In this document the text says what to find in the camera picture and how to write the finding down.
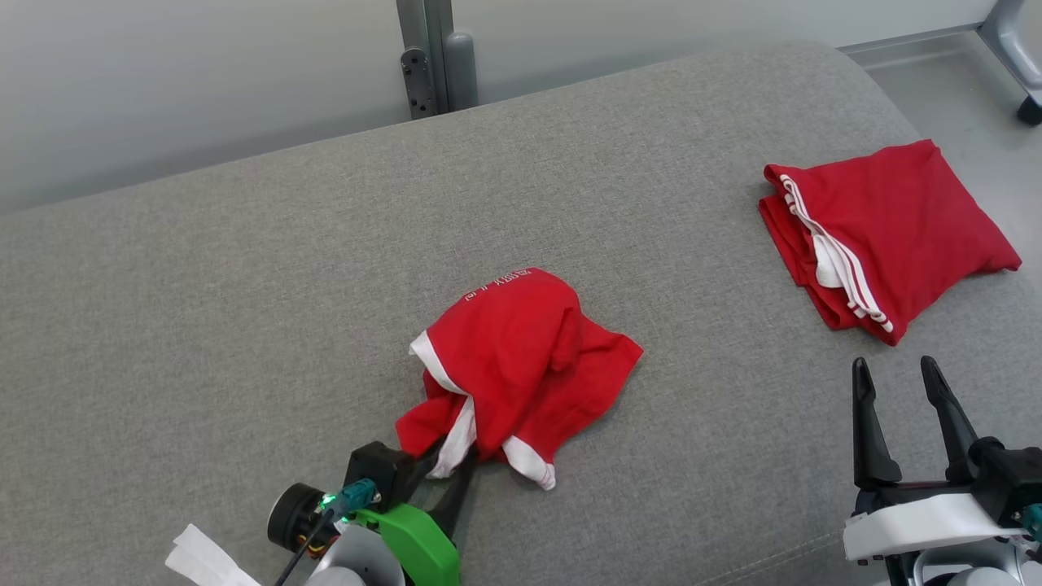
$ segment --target stitching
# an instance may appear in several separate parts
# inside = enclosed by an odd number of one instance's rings
[[[790,547],[790,548],[785,550],[783,552],[778,552],[777,554],[774,554],[773,556],[768,556],[768,557],[766,557],[766,558],[764,558],[762,560],[756,560],[754,562],[745,564],[745,565],[743,565],[741,567],[737,567],[737,568],[735,568],[735,569],[733,569],[730,571],[725,571],[723,573],[719,573],[717,576],[714,576],[713,578],[708,578],[705,580],[702,580],[701,582],[696,582],[692,586],[701,586],[702,584],[709,584],[710,582],[713,582],[715,580],[719,580],[719,579],[724,578],[726,576],[730,576],[731,573],[737,573],[737,572],[740,572],[740,571],[742,571],[744,569],[748,569],[748,568],[750,568],[752,566],[760,565],[760,564],[762,564],[764,562],[773,560],[774,558],[778,558],[778,557],[785,556],[787,554],[791,554],[792,552],[795,552],[796,550],[799,550],[800,547],[805,547],[805,546],[808,546],[811,543],[814,543],[816,541],[821,541],[822,539],[829,539],[829,541],[827,541],[825,543],[822,543],[821,545],[818,545],[817,547],[812,547],[812,548],[808,550],[807,552],[803,552],[802,554],[797,554],[795,556],[786,558],[786,559],[780,560],[779,562],[777,562],[775,564],[771,564],[769,566],[762,567],[762,568],[756,569],[754,571],[751,571],[751,572],[749,572],[747,575],[739,576],[739,577],[735,578],[734,580],[728,580],[727,582],[721,583],[720,586],[726,586],[727,584],[734,584],[735,582],[737,582],[738,580],[741,580],[743,578],[748,578],[749,576],[752,576],[754,573],[760,573],[761,571],[770,569],[772,567],[777,567],[777,566],[779,566],[779,565],[782,565],[782,564],[784,564],[786,562],[790,562],[792,560],[795,560],[797,558],[801,558],[801,557],[803,557],[803,556],[805,556],[808,554],[811,554],[813,552],[817,552],[818,550],[821,550],[822,547],[827,547],[828,545],[832,545],[833,543],[836,542],[836,539],[830,539],[830,538],[834,538],[835,536],[839,535],[840,533],[842,533],[842,530],[840,530],[840,531],[834,531],[832,533],[826,533],[825,535],[822,535],[820,537],[815,537],[814,539],[812,539],[810,541],[805,541],[803,543],[800,543],[799,545],[796,545],[794,547]]]

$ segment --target green plastic part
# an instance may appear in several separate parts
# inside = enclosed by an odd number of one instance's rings
[[[416,586],[460,586],[460,552],[426,512],[401,504],[386,513],[359,509],[354,514],[379,532]]]

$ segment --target gray floor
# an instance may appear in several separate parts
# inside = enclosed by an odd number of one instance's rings
[[[1042,126],[1014,118],[1024,91],[975,32],[850,56],[941,147],[1042,292]]]

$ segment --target caster wheel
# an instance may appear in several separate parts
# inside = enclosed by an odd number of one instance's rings
[[[1027,96],[1024,103],[1020,104],[1020,109],[1017,111],[1017,120],[1028,126],[1042,124],[1042,106],[1036,103],[1031,96]]]

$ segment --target folded red garment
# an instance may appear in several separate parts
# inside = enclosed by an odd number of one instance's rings
[[[410,345],[427,400],[398,420],[420,456],[445,437],[430,475],[448,477],[477,444],[541,487],[553,455],[615,404],[643,350],[597,325],[564,280],[528,268],[463,296]]]
[[[894,346],[963,277],[1020,267],[933,141],[764,176],[777,191],[760,213],[834,329],[861,324]]]

